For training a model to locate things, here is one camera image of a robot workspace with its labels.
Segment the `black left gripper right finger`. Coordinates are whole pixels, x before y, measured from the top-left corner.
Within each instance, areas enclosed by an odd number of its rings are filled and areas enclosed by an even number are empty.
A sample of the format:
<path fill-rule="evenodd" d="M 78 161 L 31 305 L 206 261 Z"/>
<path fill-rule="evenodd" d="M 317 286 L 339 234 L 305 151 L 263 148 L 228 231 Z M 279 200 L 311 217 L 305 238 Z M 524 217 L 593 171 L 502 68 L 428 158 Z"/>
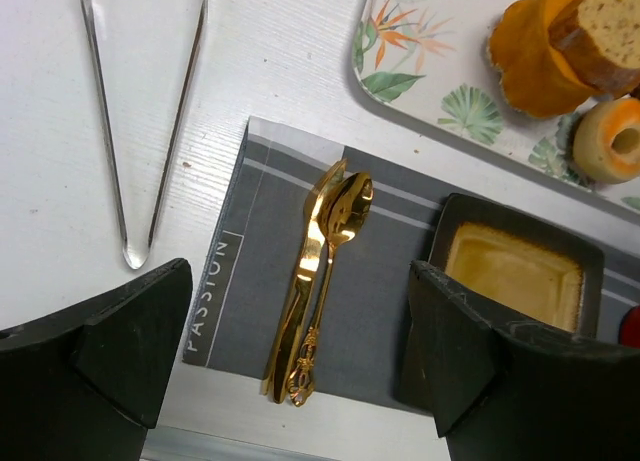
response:
<path fill-rule="evenodd" d="M 635 460 L 639 352 L 572 334 L 409 269 L 398 386 L 430 413 L 454 460 Z"/>

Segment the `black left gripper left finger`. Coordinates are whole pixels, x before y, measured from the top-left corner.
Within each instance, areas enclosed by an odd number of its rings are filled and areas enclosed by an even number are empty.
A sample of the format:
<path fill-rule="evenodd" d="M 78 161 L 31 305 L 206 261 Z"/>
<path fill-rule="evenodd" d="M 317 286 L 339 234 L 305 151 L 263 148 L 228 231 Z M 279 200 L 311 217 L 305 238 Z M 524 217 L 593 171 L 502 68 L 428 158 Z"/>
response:
<path fill-rule="evenodd" d="M 157 425 L 193 290 L 171 260 L 1 332 L 4 460 L 137 460 Z"/>

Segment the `orange round cake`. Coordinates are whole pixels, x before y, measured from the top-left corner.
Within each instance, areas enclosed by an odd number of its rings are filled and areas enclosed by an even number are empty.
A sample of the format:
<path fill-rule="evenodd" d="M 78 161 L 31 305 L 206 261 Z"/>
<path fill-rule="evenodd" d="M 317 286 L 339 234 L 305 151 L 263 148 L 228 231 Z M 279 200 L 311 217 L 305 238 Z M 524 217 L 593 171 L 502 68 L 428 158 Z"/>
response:
<path fill-rule="evenodd" d="M 551 23 L 573 1 L 518 0 L 488 38 L 488 58 L 500 74 L 504 98 L 531 117 L 567 114 L 591 97 L 611 95 L 584 84 L 550 44 Z"/>

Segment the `sliced bread loaf piece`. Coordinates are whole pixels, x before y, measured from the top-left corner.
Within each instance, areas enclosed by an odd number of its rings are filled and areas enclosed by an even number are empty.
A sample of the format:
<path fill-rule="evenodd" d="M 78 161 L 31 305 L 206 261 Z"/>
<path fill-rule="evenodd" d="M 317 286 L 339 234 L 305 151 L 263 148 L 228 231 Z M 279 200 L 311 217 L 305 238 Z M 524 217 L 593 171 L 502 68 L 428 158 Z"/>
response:
<path fill-rule="evenodd" d="M 616 97 L 639 85 L 639 0 L 575 0 L 549 40 L 584 84 Z"/>

